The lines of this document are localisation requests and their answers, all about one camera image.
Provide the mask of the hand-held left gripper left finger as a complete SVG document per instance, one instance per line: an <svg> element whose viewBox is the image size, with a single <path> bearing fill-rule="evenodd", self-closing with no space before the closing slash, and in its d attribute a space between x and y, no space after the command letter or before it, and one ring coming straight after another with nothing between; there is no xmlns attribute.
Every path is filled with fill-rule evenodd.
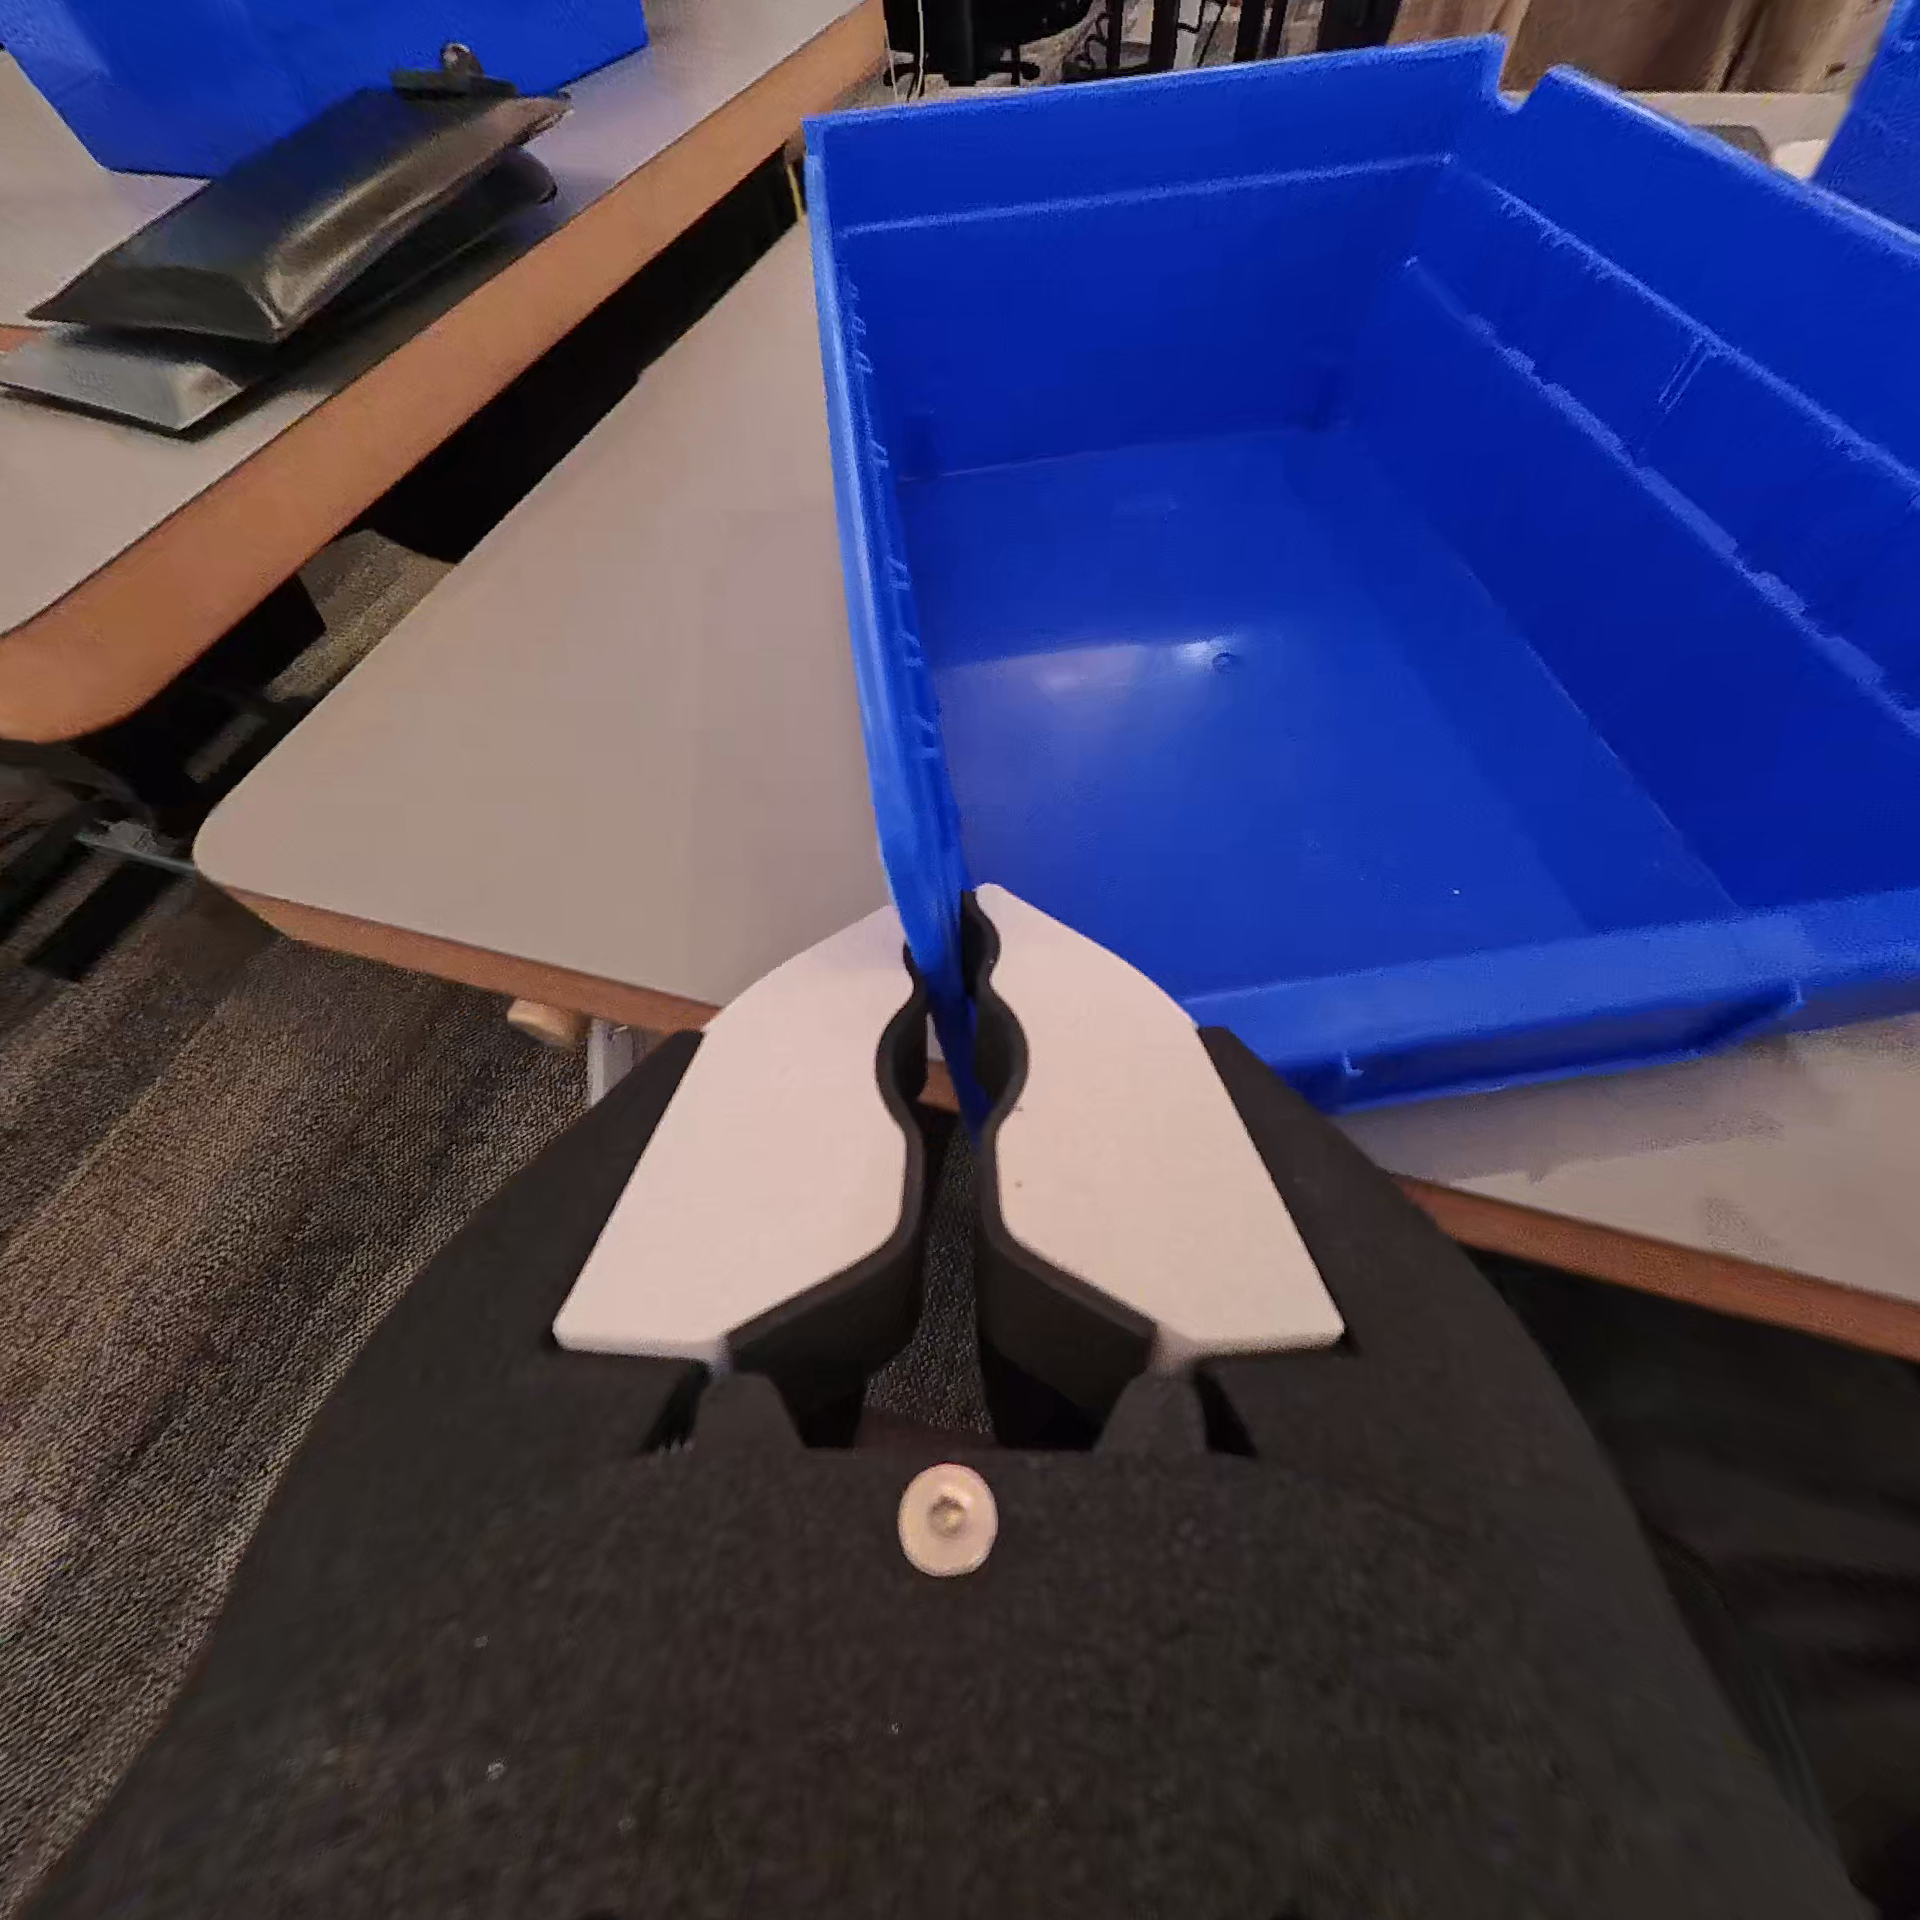
<svg viewBox="0 0 1920 1920"><path fill-rule="evenodd" d="M923 1310L927 997L892 906L731 999L679 1078L551 1338L769 1384L852 1448Z"/></svg>

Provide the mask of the black flat pad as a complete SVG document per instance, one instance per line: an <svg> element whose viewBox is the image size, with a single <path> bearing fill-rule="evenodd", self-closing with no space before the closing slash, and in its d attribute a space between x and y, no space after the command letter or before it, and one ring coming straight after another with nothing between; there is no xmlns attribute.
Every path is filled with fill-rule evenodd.
<svg viewBox="0 0 1920 1920"><path fill-rule="evenodd" d="M25 399L187 438L384 322L391 308L438 290L555 195L558 182L539 158L515 148L284 343L51 327L4 349L3 387Z"/></svg>

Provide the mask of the wooden table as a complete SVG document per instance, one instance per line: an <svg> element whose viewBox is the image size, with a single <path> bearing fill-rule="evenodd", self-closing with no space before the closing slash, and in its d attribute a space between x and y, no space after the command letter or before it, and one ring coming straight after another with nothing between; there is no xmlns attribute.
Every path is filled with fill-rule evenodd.
<svg viewBox="0 0 1920 1920"><path fill-rule="evenodd" d="M4 740L107 728L875 77L883 5L647 5L535 142L558 197L203 438L4 398Z"/></svg>

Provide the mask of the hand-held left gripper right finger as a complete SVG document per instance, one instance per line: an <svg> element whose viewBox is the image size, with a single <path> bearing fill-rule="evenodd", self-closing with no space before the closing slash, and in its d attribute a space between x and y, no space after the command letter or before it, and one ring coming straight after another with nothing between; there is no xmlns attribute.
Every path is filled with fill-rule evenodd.
<svg viewBox="0 0 1920 1920"><path fill-rule="evenodd" d="M1345 1334L1216 1060L1220 1034L1087 935L964 901L975 1332L993 1424L1085 1445L1140 1378Z"/></svg>

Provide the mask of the tan fabric cover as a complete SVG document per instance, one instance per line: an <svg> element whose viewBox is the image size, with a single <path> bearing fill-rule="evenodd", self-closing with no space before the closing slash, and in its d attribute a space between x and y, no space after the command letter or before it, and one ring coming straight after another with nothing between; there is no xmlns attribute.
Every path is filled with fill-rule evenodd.
<svg viewBox="0 0 1920 1920"><path fill-rule="evenodd" d="M1572 66L1625 91L1849 91L1888 2L1534 2L1502 84Z"/></svg>

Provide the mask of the black folded pouch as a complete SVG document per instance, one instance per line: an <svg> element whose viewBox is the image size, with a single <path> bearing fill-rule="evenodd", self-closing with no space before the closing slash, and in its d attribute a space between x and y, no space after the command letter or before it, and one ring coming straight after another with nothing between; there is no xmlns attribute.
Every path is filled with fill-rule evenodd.
<svg viewBox="0 0 1920 1920"><path fill-rule="evenodd" d="M81 80L62 118L97 162L117 152L135 173L203 184L39 300L29 322L285 346L572 109L461 43L294 124L272 93L264 80Z"/></svg>

